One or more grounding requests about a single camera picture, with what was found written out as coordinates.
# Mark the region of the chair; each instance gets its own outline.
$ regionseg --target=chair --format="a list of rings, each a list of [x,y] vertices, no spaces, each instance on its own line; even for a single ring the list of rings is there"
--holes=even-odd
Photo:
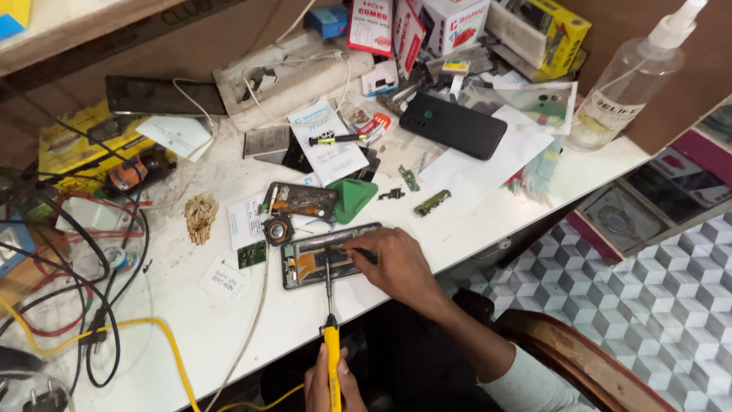
[[[485,296],[461,288],[452,300],[558,373],[601,411],[676,410],[594,342],[547,314],[508,309],[491,322],[495,306]]]

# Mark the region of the spray bottle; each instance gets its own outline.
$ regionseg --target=spray bottle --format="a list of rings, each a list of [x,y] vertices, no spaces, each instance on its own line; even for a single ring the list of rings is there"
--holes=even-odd
[[[572,120],[568,146],[602,149],[630,123],[684,64],[679,46],[696,29],[694,18],[707,0],[687,0],[648,37],[626,41]]]

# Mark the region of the cube pattern tile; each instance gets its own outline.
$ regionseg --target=cube pattern tile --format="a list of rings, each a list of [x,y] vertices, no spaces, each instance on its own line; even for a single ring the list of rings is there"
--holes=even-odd
[[[507,268],[437,278],[489,297],[494,319],[524,309],[572,326],[679,411],[732,412],[732,213],[617,265],[562,221]]]

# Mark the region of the red and white box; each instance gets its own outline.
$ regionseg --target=red and white box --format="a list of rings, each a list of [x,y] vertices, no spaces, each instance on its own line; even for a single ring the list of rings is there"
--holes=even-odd
[[[399,62],[399,74],[409,78],[417,52],[425,38],[425,28],[407,0],[398,0],[394,17],[394,55]]]
[[[424,0],[417,13],[424,27],[432,27],[427,51],[442,57],[474,44],[489,6],[489,0]]]
[[[348,47],[392,56],[392,0],[354,0]]]

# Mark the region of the yellow soldering iron handle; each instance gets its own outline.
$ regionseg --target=yellow soldering iron handle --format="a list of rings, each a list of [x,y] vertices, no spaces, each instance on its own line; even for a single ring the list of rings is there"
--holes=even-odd
[[[328,322],[323,328],[323,336],[325,345],[328,347],[328,389],[330,389],[330,410],[331,412],[341,412],[340,405],[340,383],[338,382],[338,361],[340,360],[340,334],[338,332],[338,324],[331,323],[331,314],[328,316]]]

